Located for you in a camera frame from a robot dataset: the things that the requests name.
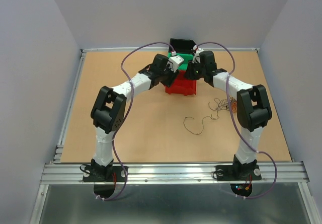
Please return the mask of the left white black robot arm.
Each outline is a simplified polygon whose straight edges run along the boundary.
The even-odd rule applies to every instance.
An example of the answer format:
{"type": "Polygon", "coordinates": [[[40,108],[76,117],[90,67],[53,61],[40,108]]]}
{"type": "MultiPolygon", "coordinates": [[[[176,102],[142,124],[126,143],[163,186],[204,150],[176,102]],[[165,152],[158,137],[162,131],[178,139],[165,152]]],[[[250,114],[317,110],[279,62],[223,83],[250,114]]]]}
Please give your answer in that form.
{"type": "Polygon", "coordinates": [[[179,55],[167,57],[157,54],[151,64],[128,81],[112,88],[104,86],[99,90],[91,110],[96,131],[96,150],[91,165],[100,180],[106,181],[112,175],[112,168],[109,166],[113,162],[112,142],[115,133],[125,121],[126,104],[132,104],[135,96],[159,83],[170,87],[178,76],[179,67],[183,62],[184,59],[179,55]]]}

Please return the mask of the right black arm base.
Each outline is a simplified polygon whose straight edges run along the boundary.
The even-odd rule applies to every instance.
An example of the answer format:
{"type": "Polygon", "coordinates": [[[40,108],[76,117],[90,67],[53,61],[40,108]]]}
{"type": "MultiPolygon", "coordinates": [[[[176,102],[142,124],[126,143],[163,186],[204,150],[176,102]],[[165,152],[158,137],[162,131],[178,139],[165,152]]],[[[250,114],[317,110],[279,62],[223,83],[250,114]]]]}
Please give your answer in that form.
{"type": "Polygon", "coordinates": [[[232,192],[237,196],[250,197],[253,182],[262,179],[259,169],[250,168],[246,171],[235,170],[232,165],[217,165],[212,173],[217,181],[229,181],[232,192]]]}

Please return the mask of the red storage bin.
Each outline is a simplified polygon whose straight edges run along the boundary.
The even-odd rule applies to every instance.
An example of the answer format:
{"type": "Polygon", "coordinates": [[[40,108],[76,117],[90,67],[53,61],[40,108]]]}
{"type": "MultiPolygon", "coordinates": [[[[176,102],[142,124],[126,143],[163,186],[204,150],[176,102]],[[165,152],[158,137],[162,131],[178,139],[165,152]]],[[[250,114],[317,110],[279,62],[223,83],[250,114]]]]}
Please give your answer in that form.
{"type": "Polygon", "coordinates": [[[197,81],[186,79],[184,77],[185,73],[185,70],[179,70],[179,74],[174,83],[170,87],[165,87],[165,92],[168,94],[180,94],[184,96],[197,94],[197,81]]]}

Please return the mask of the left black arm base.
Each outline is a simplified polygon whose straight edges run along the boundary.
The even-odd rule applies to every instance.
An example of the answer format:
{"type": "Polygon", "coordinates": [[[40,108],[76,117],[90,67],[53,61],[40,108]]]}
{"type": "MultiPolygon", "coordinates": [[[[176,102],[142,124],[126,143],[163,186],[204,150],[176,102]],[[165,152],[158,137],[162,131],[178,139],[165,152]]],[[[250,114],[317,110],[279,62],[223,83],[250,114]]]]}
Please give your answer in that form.
{"type": "Polygon", "coordinates": [[[82,181],[93,183],[95,198],[102,201],[115,200],[125,189],[127,183],[128,167],[108,165],[96,170],[90,164],[79,167],[83,173],[82,181]]]}

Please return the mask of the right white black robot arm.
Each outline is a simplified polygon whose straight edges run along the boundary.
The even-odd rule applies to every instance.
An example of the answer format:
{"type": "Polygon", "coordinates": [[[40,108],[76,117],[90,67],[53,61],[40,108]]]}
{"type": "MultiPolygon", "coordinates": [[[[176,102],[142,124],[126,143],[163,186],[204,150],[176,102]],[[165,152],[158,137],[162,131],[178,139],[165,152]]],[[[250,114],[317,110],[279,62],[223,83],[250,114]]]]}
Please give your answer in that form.
{"type": "Polygon", "coordinates": [[[240,125],[238,129],[231,114],[232,122],[240,137],[239,147],[235,154],[236,164],[232,165],[232,174],[242,179],[250,172],[248,164],[253,164],[258,153],[260,136],[272,110],[265,86],[251,85],[231,76],[231,73],[218,68],[212,51],[197,49],[194,57],[188,62],[185,78],[203,79],[210,86],[226,92],[228,97],[236,100],[236,116],[240,125]]]}

